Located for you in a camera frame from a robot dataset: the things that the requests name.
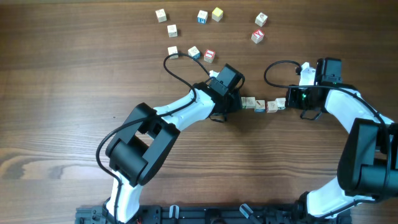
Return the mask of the wooden block green side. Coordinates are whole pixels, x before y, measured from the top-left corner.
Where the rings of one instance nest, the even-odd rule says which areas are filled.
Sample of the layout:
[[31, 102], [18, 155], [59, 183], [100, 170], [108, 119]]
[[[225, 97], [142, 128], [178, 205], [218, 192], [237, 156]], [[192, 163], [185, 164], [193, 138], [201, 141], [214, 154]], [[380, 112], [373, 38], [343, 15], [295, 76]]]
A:
[[241, 97], [242, 109], [246, 109], [246, 97]]

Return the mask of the wooden block red X top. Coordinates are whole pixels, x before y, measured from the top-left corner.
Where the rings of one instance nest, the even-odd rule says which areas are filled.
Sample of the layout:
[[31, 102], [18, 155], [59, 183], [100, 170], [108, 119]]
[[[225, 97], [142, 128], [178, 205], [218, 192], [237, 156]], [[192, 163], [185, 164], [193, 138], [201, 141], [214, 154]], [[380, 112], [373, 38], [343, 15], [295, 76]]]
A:
[[264, 38], [264, 32], [263, 32], [262, 30], [260, 30], [260, 29], [254, 31], [254, 32], [252, 33], [252, 36], [251, 36], [251, 40], [252, 40], [255, 44], [260, 43], [260, 42], [263, 40], [263, 38]]

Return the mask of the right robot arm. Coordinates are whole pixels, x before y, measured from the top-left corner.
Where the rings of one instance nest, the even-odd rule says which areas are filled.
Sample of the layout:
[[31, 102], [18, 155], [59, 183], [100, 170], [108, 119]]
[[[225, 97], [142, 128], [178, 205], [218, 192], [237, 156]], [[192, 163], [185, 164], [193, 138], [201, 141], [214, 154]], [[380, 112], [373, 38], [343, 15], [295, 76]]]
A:
[[287, 89], [286, 107], [333, 115], [348, 132], [336, 177], [305, 194], [305, 213], [329, 220], [361, 203], [397, 196], [397, 123], [344, 84], [341, 60], [321, 58], [312, 68], [297, 65], [298, 85]]

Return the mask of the wooden block plain back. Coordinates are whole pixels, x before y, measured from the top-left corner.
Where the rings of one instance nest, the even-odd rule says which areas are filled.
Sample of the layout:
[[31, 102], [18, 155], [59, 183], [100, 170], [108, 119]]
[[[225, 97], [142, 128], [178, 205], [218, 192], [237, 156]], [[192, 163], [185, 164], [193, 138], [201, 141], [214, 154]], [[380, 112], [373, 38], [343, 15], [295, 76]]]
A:
[[246, 97], [246, 108], [254, 109], [256, 107], [256, 99], [255, 97]]

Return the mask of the wooden block green top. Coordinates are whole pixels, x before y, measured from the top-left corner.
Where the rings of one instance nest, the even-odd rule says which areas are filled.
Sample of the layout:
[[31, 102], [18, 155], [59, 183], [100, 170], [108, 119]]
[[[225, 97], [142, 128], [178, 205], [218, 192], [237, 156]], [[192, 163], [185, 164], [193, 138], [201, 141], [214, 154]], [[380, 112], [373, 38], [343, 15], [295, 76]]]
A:
[[276, 98], [275, 101], [277, 102], [278, 110], [285, 109], [285, 98]]

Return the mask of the wooden block yellow top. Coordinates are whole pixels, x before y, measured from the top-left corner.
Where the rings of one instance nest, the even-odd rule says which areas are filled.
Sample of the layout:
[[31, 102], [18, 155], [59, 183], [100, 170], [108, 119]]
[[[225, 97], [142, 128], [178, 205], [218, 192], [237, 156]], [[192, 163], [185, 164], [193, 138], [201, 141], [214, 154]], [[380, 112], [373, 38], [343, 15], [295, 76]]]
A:
[[199, 10], [198, 15], [197, 15], [197, 22], [201, 24], [206, 24], [208, 18], [208, 12]]

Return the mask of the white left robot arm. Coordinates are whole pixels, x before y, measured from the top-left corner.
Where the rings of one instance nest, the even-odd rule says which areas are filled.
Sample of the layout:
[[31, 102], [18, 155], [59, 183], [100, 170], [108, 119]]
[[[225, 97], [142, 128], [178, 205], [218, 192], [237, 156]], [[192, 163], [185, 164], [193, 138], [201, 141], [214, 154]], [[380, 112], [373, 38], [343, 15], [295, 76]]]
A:
[[110, 223], [127, 223], [139, 210], [139, 197], [162, 167], [180, 133], [197, 121], [241, 109], [239, 90], [245, 77], [226, 64], [186, 96], [165, 106], [137, 105], [122, 126], [101, 142], [109, 158], [113, 189], [105, 204]]

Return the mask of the wooden block blue D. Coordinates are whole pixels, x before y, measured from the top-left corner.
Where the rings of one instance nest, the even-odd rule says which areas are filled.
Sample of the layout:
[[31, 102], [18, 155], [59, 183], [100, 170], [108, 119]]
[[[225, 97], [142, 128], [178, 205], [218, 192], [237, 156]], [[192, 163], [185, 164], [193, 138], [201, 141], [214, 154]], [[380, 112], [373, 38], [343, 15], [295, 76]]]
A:
[[276, 101], [268, 101], [266, 106], [267, 113], [275, 113], [278, 111], [278, 105]]

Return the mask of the wooden block red 9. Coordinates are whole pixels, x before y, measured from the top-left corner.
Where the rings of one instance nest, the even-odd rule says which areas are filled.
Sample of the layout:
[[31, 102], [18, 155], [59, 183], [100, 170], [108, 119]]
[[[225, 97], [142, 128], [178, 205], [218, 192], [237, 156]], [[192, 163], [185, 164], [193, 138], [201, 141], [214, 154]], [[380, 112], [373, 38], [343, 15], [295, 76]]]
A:
[[263, 27], [265, 23], [267, 22], [268, 16], [264, 14], [263, 12], [260, 12], [255, 19], [255, 24], [257, 24], [259, 27]]

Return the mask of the wooden block red side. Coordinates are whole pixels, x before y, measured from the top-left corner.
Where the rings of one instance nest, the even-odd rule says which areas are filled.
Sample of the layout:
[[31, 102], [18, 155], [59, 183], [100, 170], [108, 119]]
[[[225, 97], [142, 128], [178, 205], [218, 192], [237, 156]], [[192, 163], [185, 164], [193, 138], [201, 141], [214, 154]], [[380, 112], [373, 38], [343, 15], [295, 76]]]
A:
[[178, 48], [177, 48], [177, 46], [171, 46], [167, 50], [168, 50], [168, 53], [170, 55], [169, 59], [178, 58]]

